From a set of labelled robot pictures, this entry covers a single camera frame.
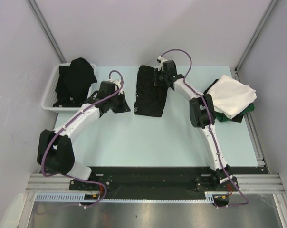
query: light blue table surface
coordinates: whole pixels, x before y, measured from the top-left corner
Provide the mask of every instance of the light blue table surface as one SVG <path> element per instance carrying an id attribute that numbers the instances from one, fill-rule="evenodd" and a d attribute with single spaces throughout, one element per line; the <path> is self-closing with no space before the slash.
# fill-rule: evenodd
<path id="1" fill-rule="evenodd" d="M 203 140 L 189 120 L 189 103 L 177 92 L 168 90 L 161 118 L 134 114 L 138 67 L 97 67 L 97 84 L 108 73 L 119 70 L 124 77 L 126 100 L 131 112 L 104 114 L 77 138 L 73 148 L 77 161 L 87 166 L 118 167 L 200 167 L 209 166 Z M 185 75 L 188 67 L 178 67 Z M 193 66 L 187 81 L 203 92 L 215 79 L 231 76 L 228 66 Z M 56 127 L 73 113 L 59 113 Z M 242 123 L 216 121 L 217 137 L 230 166 L 257 167 L 257 159 L 248 129 Z"/>

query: white towel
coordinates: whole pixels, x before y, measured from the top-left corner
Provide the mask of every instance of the white towel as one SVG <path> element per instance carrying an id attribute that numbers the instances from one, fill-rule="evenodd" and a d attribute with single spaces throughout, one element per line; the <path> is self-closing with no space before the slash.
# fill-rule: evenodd
<path id="1" fill-rule="evenodd" d="M 256 98 L 256 91 L 248 85 L 223 75 L 207 92 L 212 96 L 214 110 L 229 119 L 241 113 Z"/>

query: wall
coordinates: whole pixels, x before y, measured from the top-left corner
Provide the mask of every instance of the wall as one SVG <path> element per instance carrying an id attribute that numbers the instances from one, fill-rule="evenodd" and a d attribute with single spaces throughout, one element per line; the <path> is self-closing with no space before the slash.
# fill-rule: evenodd
<path id="1" fill-rule="evenodd" d="M 40 100 L 56 64 L 26 1 L 0 1 L 0 221 L 37 169 L 40 132 L 54 124 Z"/>
<path id="2" fill-rule="evenodd" d="M 67 61 L 111 67 L 153 66 L 172 48 L 187 50 L 196 66 L 234 67 L 269 2 L 37 0 Z M 182 54 L 174 60 L 189 64 Z"/>
<path id="3" fill-rule="evenodd" d="M 287 0 L 279 3 L 240 73 L 257 91 L 254 117 L 264 154 L 287 193 Z"/>

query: reflective floor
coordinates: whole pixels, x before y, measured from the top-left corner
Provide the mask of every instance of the reflective floor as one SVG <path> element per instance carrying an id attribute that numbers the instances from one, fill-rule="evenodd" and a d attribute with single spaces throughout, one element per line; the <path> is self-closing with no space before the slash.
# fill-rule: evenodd
<path id="1" fill-rule="evenodd" d="M 240 195 L 230 200 L 240 202 Z M 100 203 L 90 209 L 35 203 L 28 228 L 281 228 L 272 195 L 249 195 L 250 204 Z"/>

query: basket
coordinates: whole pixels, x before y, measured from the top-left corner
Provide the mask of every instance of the basket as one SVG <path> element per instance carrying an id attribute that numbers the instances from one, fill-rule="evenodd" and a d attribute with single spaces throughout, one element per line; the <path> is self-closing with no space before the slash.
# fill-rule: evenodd
<path id="1" fill-rule="evenodd" d="M 44 91 L 42 101 L 41 101 L 41 107 L 45 110 L 51 110 L 54 111 L 55 113 L 60 113 L 60 112 L 66 112 L 66 111 L 78 111 L 80 107 L 53 107 L 53 104 L 57 102 L 57 93 L 55 92 L 57 82 L 59 79 L 59 66 L 69 66 L 70 63 L 63 63 L 55 66 L 55 68 L 52 71 L 52 74 L 50 76 L 50 79 L 48 80 L 47 87 Z M 92 68 L 94 71 L 96 70 L 96 65 L 91 64 Z M 88 90 L 87 97 L 89 97 L 92 94 L 92 85 Z"/>

